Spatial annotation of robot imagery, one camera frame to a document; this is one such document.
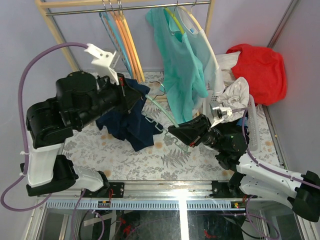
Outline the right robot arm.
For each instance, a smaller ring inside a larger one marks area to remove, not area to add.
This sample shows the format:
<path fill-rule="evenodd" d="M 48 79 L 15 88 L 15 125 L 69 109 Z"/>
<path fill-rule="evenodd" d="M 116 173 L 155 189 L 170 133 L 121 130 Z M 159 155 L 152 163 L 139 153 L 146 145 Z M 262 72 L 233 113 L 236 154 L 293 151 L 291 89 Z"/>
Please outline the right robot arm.
<path fill-rule="evenodd" d="M 254 158 L 239 126 L 225 123 L 212 126 L 209 118 L 200 114 L 191 121 L 169 126 L 168 131 L 189 147 L 203 144 L 218 152 L 215 157 L 220 166 L 234 172 L 227 188 L 231 196 L 244 194 L 270 199 L 289 207 L 303 219 L 319 221 L 319 176 L 309 170 L 302 174 Z"/>

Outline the navy blue t shirt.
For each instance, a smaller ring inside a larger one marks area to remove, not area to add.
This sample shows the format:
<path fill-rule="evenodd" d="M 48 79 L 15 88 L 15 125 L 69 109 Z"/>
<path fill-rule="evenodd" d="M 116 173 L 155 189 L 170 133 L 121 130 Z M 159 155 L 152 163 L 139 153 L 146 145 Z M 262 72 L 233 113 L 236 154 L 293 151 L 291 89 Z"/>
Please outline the navy blue t shirt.
<path fill-rule="evenodd" d="M 154 135 L 161 134 L 164 128 L 161 124 L 142 114 L 146 103 L 146 95 L 150 92 L 150 88 L 139 84 L 134 79 L 127 78 L 126 82 L 130 87 L 140 91 L 142 98 L 137 101 L 129 114 L 112 110 L 95 122 L 99 130 L 106 127 L 109 134 L 118 140 L 127 140 L 134 151 L 138 152 L 146 147 L 153 146 Z"/>

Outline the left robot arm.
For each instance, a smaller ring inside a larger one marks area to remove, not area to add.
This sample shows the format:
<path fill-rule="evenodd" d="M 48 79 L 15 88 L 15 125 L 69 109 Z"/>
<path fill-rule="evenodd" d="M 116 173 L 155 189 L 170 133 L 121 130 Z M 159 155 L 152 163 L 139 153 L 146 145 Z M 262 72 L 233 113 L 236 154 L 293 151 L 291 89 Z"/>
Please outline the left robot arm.
<path fill-rule="evenodd" d="M 92 196 L 105 197 L 110 183 L 102 171 L 74 165 L 62 155 L 65 140 L 82 131 L 110 111 L 129 113 L 142 99 L 123 74 L 119 84 L 108 76 L 95 77 L 76 71 L 56 81 L 56 95 L 32 105 L 26 113 L 29 148 L 27 193 L 39 196 L 71 188 L 85 189 Z"/>

